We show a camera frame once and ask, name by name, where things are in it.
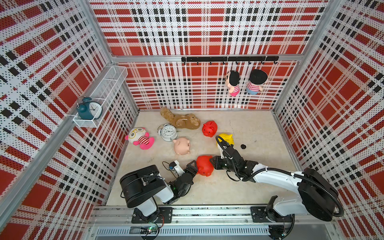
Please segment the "pink piggy bank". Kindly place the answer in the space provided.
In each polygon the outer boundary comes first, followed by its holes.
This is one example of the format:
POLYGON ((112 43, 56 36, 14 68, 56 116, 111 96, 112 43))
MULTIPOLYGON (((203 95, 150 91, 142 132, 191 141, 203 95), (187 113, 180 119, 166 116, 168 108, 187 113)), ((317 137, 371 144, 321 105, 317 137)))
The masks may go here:
POLYGON ((173 140, 174 143, 174 151, 176 154, 182 156, 190 153, 190 140, 185 137, 180 137, 178 139, 173 140))

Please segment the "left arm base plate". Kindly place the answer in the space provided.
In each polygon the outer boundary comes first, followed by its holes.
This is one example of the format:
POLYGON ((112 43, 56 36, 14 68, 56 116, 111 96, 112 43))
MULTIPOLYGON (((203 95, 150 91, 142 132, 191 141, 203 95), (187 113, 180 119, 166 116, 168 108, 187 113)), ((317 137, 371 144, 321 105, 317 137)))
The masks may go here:
POLYGON ((156 223, 156 224, 169 224, 172 222, 173 216, 173 208, 172 207, 160 207, 157 210, 145 217, 144 214, 138 209, 134 209, 134 214, 131 220, 132 224, 148 224, 148 223, 156 223))

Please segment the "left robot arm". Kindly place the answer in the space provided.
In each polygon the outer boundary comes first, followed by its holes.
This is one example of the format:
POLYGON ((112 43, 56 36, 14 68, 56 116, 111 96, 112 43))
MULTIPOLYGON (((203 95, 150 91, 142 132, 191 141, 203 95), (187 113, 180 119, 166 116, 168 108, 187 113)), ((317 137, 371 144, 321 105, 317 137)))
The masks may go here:
POLYGON ((120 185, 127 207, 134 210, 133 224, 172 222, 173 208, 170 205, 189 192, 198 167, 196 161, 191 161, 182 169, 180 163, 174 161, 170 170, 178 177, 169 183, 161 177, 156 165, 121 177, 120 185))

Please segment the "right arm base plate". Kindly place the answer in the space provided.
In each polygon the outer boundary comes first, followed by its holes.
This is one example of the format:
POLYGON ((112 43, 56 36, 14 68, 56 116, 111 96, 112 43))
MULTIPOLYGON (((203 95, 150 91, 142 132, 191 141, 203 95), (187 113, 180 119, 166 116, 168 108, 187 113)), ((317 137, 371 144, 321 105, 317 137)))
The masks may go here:
POLYGON ((254 223, 291 223, 292 215, 281 216, 275 210, 266 210, 266 206, 251 207, 251 217, 254 223))

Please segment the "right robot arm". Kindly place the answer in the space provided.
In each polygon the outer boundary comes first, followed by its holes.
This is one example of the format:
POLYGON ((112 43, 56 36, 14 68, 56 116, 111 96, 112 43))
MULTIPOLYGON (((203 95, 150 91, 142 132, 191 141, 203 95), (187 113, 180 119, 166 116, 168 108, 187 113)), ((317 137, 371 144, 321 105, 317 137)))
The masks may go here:
POLYGON ((264 210, 271 222, 285 216, 304 214, 325 222, 344 216, 337 190, 314 169, 290 172, 267 167, 256 161, 244 160, 233 146, 222 148, 222 154, 212 157, 210 162, 216 170, 235 173, 241 182, 270 184, 292 192, 289 198, 271 197, 264 210))

